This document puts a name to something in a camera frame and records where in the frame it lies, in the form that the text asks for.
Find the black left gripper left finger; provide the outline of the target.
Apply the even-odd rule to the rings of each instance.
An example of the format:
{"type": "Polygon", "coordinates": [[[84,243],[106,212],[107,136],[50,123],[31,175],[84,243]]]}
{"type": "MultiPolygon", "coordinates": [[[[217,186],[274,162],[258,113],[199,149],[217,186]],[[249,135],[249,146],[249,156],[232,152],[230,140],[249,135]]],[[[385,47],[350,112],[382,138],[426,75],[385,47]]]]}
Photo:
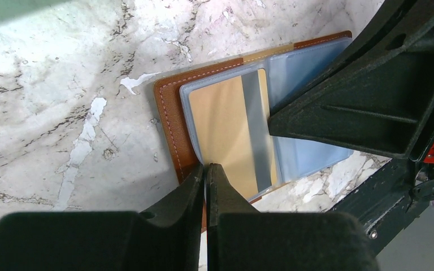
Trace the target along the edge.
{"type": "Polygon", "coordinates": [[[17,212],[0,219],[0,270],[197,270],[203,166],[142,212],[17,212]]]}

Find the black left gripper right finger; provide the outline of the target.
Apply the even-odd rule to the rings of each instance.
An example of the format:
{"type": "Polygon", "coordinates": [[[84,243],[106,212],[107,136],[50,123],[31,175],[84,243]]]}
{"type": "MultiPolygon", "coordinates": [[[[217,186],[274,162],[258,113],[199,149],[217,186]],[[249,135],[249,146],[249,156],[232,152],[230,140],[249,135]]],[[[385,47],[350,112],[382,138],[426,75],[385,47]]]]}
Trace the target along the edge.
{"type": "Polygon", "coordinates": [[[341,212],[259,212],[207,170],[208,270],[378,270],[358,220],[341,212]]]}

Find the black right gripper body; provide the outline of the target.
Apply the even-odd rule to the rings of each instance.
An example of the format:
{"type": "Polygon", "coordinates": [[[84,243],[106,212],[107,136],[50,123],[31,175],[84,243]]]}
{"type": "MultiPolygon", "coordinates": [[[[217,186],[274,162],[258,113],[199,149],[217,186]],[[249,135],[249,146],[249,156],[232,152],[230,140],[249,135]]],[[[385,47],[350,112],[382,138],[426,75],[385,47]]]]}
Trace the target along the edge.
{"type": "MultiPolygon", "coordinates": [[[[335,75],[373,48],[434,42],[434,1],[386,1],[361,37],[331,65],[335,75]]],[[[421,214],[434,194],[434,132],[416,159],[390,158],[331,212],[355,217],[374,253],[421,214]]]]}

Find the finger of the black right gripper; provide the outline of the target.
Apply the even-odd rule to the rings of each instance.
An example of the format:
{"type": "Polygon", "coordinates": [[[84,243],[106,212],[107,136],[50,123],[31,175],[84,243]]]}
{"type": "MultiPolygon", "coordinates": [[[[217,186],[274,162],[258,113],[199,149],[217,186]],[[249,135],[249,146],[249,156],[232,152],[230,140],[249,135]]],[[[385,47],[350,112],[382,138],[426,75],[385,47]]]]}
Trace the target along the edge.
{"type": "Polygon", "coordinates": [[[434,132],[434,42],[373,48],[275,112],[269,126],[274,136],[420,157],[434,132]]]}

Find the brown leather card holder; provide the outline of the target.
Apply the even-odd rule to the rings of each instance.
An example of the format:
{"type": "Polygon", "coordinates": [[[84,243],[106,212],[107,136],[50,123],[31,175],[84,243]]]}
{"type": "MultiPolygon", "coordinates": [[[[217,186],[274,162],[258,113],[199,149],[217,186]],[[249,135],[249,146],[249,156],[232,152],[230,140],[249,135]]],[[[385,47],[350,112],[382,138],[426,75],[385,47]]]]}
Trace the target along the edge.
{"type": "MultiPolygon", "coordinates": [[[[188,96],[184,91],[204,86],[238,72],[266,71],[270,111],[285,98],[300,93],[351,43],[348,30],[307,41],[247,54],[224,62],[162,78],[154,84],[154,98],[178,180],[183,182],[194,167],[204,165],[198,152],[193,124],[188,120],[188,96]]],[[[279,181],[260,193],[254,202],[279,186],[309,176],[347,159],[352,150],[325,143],[272,137],[279,181]]]]}

